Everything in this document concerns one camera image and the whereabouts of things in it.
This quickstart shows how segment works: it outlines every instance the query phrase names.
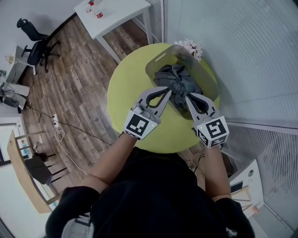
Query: power strip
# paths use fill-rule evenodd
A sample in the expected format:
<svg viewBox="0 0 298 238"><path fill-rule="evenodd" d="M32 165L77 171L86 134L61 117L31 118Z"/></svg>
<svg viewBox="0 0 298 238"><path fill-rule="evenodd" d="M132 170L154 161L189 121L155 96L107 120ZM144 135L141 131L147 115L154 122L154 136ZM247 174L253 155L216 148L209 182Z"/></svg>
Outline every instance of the power strip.
<svg viewBox="0 0 298 238"><path fill-rule="evenodd" d="M58 120L57 114L54 114L52 116L52 119L53 119L52 124L54 125L54 127L55 128L59 128L60 127L60 124L58 123L59 120Z"/></svg>

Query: round table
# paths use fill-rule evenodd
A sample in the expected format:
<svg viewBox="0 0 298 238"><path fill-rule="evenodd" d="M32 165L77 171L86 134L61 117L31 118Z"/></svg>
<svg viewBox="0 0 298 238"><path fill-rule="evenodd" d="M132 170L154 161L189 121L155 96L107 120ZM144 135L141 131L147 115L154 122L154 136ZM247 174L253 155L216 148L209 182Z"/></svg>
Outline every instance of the round table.
<svg viewBox="0 0 298 238"><path fill-rule="evenodd" d="M141 93L155 87L145 72L146 65L171 44L159 43L133 51L115 69L108 86L108 112L112 127L121 133L127 114ZM216 81L214 74L201 60L202 66ZM136 146L155 153L175 153L188 149L199 142L191 130L193 120L178 115L169 103L162 115L161 124ZM219 106L219 97L215 100Z"/></svg>

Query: wooden floor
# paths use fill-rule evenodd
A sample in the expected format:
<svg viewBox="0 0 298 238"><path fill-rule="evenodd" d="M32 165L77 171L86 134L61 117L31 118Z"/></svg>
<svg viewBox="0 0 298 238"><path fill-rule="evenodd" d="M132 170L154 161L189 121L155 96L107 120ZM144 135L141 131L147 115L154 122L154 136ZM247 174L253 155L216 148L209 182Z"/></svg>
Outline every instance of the wooden floor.
<svg viewBox="0 0 298 238"><path fill-rule="evenodd" d="M109 32L104 38L121 59L147 44L145 33L131 20ZM77 16L54 36L50 45L56 40L60 40L61 44L54 51L61 57L51 58L48 73L38 66L37 75L33 76L30 69L20 81L20 84L31 87L28 104L49 116L56 113L59 121L81 128L112 144L118 133L110 125L106 94L117 63L96 40L90 38ZM56 156L46 162L47 165L54 164L49 168L51 172L67 167L66 172L63 172L64 176L52 184L53 191L60 193L68 186L77 185L85 174L59 147L51 119L42 115L38 123L39 112L29 108L22 114L28 133L44 131L41 134L43 144L38 146L38 152L56 153ZM77 129L66 125L61 125L61 128L65 131L61 145L85 171L109 147ZM39 137L33 137L32 143L37 141ZM180 155L194 168L202 151L203 147L198 145ZM196 174L202 176L201 167Z"/></svg>

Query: gray cloth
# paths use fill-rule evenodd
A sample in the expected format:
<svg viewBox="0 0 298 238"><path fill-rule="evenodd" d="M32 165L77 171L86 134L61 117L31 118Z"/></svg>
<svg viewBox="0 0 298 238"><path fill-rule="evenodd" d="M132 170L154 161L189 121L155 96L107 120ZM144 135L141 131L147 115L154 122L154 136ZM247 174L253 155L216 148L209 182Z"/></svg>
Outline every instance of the gray cloth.
<svg viewBox="0 0 298 238"><path fill-rule="evenodd" d="M188 93L203 94L201 88L196 84L196 80L182 65L166 65L155 73L155 83L157 86L167 86L172 90L170 101L176 107L183 107L188 110L185 96Z"/></svg>

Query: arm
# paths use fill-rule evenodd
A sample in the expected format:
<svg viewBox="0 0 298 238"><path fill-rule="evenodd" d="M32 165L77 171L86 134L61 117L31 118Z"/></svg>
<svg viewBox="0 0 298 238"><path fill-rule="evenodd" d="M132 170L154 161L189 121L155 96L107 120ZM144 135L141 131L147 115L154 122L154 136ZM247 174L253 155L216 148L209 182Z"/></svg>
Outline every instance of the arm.
<svg viewBox="0 0 298 238"><path fill-rule="evenodd" d="M80 186L102 193L120 173L136 142L131 136L122 134L90 169Z"/></svg>
<svg viewBox="0 0 298 238"><path fill-rule="evenodd" d="M205 149L204 165L207 195L213 201L221 198L231 198L230 183L219 146Z"/></svg>

